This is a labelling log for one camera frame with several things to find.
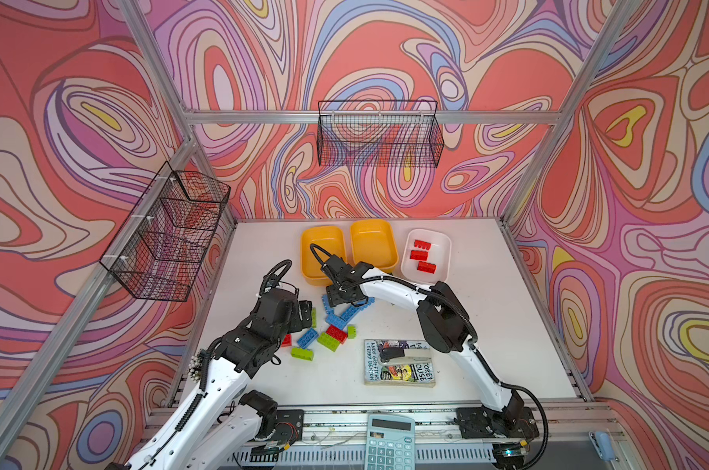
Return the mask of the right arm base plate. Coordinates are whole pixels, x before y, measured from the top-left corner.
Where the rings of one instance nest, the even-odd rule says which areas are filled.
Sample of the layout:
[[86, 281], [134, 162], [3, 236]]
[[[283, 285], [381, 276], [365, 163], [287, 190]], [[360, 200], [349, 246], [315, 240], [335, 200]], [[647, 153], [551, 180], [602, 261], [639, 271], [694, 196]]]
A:
[[453, 423], [464, 439], [501, 439], [532, 441], [540, 430], [532, 409], [522, 407], [518, 415], [507, 420], [507, 415], [487, 407], [460, 407]]

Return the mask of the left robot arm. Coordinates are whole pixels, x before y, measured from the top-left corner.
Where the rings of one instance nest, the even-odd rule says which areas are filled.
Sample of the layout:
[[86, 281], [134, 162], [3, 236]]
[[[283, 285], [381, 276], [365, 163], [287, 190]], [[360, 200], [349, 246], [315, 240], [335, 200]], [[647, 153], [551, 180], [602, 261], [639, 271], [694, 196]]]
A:
[[289, 334], [311, 325], [311, 303], [284, 280], [292, 265], [282, 260], [273, 266], [248, 316], [193, 356], [196, 387], [122, 468], [217, 469], [246, 443], [274, 435], [276, 401], [248, 385], [262, 366], [278, 362]]

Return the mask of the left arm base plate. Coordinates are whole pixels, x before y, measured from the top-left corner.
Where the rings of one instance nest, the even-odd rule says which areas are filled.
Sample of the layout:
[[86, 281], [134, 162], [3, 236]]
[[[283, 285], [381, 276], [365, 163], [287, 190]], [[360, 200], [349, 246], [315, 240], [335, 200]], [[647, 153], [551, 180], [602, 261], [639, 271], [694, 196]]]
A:
[[254, 440], [280, 447], [292, 445], [303, 438], [303, 424], [305, 412], [302, 409], [281, 409], [276, 412], [272, 426], [262, 428]]

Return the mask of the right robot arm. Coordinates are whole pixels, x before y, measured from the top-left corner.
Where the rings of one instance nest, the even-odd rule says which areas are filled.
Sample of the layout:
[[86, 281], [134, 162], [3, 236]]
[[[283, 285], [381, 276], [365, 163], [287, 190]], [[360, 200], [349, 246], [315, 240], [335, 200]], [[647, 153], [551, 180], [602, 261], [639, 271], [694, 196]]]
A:
[[458, 418], [467, 432], [498, 439], [549, 439], [549, 423], [539, 399], [527, 388], [502, 381], [478, 348], [478, 334], [448, 284], [419, 285], [360, 262], [351, 266], [316, 243], [309, 251], [331, 281], [328, 303], [359, 305], [369, 299], [415, 313], [428, 345], [450, 356], [480, 391], [476, 417]]

